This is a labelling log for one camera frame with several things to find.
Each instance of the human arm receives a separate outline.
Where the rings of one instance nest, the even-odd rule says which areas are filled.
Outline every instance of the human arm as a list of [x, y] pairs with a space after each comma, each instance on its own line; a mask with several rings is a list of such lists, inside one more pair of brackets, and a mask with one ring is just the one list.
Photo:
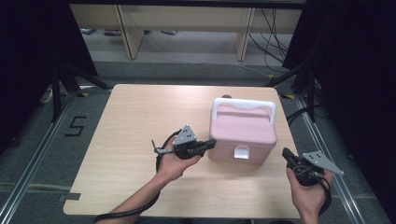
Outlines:
[[[173, 142], [173, 139], [168, 141], [169, 144], [165, 148], [173, 148], [170, 144]], [[164, 154], [157, 174], [141, 189], [111, 210], [110, 213], [130, 211], [148, 204], [168, 183], [181, 177], [183, 172], [188, 167], [197, 163], [200, 158], [200, 156], [195, 156], [189, 160], [181, 160], [175, 153]], [[140, 214], [130, 217], [104, 219], [98, 221], [97, 224], [132, 224], [139, 217]]]
[[[286, 173], [290, 182], [291, 198], [302, 222], [304, 224], [318, 224], [319, 210], [326, 200], [323, 187], [320, 184], [310, 187], [302, 186], [290, 168], [287, 168]], [[324, 180], [322, 182], [326, 187], [329, 187], [328, 184], [332, 183], [332, 172], [325, 170], [323, 178], [329, 183]]]

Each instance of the wrist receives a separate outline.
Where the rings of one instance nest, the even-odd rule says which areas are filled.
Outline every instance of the wrist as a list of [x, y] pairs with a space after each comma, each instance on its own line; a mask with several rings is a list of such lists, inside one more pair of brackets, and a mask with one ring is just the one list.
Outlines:
[[156, 185], [158, 186], [162, 186], [165, 187], [167, 184], [169, 184], [171, 181], [169, 179], [167, 179], [165, 176], [163, 175], [159, 175], [158, 173], [152, 177], [151, 179], [153, 182], [156, 183]]
[[313, 213], [300, 213], [301, 220], [304, 224], [318, 224], [318, 215]]

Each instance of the pink cooler box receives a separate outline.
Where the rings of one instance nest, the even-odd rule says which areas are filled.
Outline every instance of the pink cooler box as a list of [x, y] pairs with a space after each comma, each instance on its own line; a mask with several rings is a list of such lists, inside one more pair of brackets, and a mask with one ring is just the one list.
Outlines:
[[276, 145], [276, 104], [273, 102], [217, 98], [213, 102], [208, 150], [213, 161], [262, 164]]

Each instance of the gray carpet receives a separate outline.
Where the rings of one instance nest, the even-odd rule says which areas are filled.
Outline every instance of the gray carpet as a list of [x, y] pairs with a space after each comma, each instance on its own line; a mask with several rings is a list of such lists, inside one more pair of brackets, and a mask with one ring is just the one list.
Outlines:
[[[275, 77], [280, 75], [280, 73], [264, 66], [250, 66], [248, 69], [235, 65], [181, 63], [95, 63], [95, 66], [99, 78], [110, 85], [141, 83], [262, 86], [269, 81], [266, 75]], [[249, 69], [259, 70], [262, 74]], [[279, 94], [291, 93], [292, 80], [293, 78], [276, 87]], [[78, 79], [78, 82], [81, 85], [91, 85], [83, 79]], [[108, 97], [109, 93], [92, 92], [86, 97], [74, 99], [45, 159], [35, 174], [31, 187], [24, 195], [10, 223], [90, 223], [92, 221], [92, 217], [65, 215], [63, 213], [63, 196], [73, 184]], [[286, 116], [299, 109], [295, 100], [281, 99], [281, 104]], [[7, 198], [10, 193], [9, 184], [15, 184], [18, 181], [45, 131], [50, 126], [51, 109], [51, 103], [38, 107], [19, 135], [21, 144], [17, 147], [9, 147], [1, 155], [0, 200], [4, 201]], [[326, 111], [318, 108], [316, 114], [317, 125], [322, 137], [331, 150], [337, 165], [346, 172], [347, 185], [356, 195], [367, 223], [390, 223], [359, 168], [354, 161], [346, 157], [347, 149], [331, 120], [326, 118]], [[79, 136], [67, 136], [78, 133], [78, 129], [69, 127], [75, 118], [77, 118], [75, 125], [84, 126], [84, 129]], [[290, 130], [299, 153], [317, 150], [302, 116], [293, 121]], [[333, 190], [332, 195], [333, 204], [320, 218], [320, 223], [350, 223], [337, 192]], [[266, 224], [269, 221], [271, 220], [255, 220], [255, 223]]]

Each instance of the wooden table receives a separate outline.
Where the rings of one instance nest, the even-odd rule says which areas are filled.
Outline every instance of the wooden table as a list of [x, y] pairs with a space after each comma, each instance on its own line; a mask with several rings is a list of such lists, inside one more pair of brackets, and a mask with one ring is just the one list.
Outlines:
[[298, 217], [290, 196], [283, 147], [296, 153], [276, 90], [255, 87], [117, 85], [110, 95], [67, 200], [68, 215], [98, 215], [146, 184], [155, 174], [157, 146], [189, 124], [199, 141], [208, 140], [213, 100], [272, 101], [277, 105], [277, 144], [261, 166], [212, 161], [205, 155], [170, 183], [144, 216]]

